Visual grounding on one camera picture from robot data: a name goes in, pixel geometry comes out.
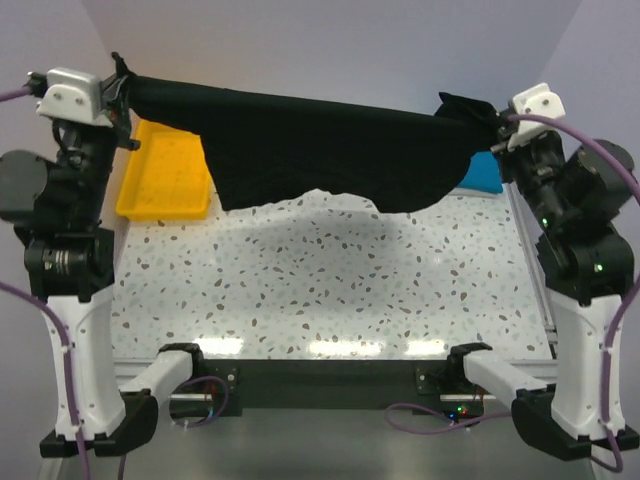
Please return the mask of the black t shirt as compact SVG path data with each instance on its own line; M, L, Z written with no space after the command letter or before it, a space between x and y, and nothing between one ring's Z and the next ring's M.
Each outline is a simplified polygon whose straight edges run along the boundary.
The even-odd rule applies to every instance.
M431 115L241 92L137 74L142 119L196 135L224 210L351 194L382 213L428 208L457 187L497 139L488 102L440 94Z

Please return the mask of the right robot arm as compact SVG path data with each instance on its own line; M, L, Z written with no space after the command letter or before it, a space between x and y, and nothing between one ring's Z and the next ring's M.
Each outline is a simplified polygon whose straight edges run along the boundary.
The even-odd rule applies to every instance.
M445 379L459 393L474 386L511 412L520 438L563 461L614 457L636 449L619 397L619 335L639 291L634 253L614 227L639 195L632 157L604 140L570 134L559 115L504 111L496 149L504 180L514 183L541 227L536 250L561 344L554 383L511 365L483 343L453 347Z

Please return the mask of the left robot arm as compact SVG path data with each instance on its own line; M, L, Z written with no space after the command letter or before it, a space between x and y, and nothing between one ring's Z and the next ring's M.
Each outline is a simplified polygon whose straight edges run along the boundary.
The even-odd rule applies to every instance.
M153 438L160 407L178 387L196 392L207 380L194 343L164 346L133 380L116 380L115 234L100 215L117 150L139 146L132 77L122 59L107 79L66 68L31 74L23 91L50 120L57 156L12 150L1 158L1 217L23 245L26 299L42 312L53 349L57 419L40 444L45 458L122 457Z

